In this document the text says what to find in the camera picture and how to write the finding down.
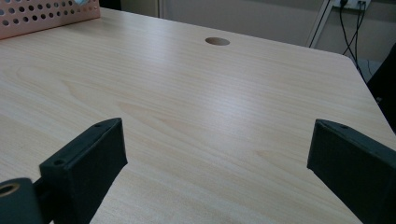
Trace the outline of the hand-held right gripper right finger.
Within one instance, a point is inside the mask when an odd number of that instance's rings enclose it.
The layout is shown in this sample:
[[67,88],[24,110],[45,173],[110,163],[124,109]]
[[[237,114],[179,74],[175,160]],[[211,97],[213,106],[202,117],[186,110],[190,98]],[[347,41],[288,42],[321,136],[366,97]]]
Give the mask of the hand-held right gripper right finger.
[[396,151],[344,124],[315,122],[307,168],[363,224],[396,224]]

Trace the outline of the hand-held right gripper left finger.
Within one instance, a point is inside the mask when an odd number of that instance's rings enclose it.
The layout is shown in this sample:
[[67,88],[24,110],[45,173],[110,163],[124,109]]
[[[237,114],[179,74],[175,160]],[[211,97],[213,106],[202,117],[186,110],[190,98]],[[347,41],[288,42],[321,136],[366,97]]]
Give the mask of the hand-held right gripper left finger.
[[44,220],[89,224],[126,164],[122,120],[92,125],[39,165],[38,198]]

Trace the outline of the pink perforated plastic basket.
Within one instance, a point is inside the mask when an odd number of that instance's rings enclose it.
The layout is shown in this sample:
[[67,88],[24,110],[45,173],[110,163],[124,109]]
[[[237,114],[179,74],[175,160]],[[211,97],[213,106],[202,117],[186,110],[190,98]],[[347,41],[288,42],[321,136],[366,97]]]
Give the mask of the pink perforated plastic basket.
[[99,17],[99,0],[0,0],[0,40]]

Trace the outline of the white wall power outlet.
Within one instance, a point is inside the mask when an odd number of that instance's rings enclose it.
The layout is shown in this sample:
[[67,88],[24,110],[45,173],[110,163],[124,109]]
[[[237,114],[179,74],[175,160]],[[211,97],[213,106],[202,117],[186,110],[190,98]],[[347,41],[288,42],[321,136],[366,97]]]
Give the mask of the white wall power outlet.
[[333,0],[334,7],[343,6],[345,9],[365,10],[371,4],[372,0],[346,0],[344,5],[341,4],[342,0]]

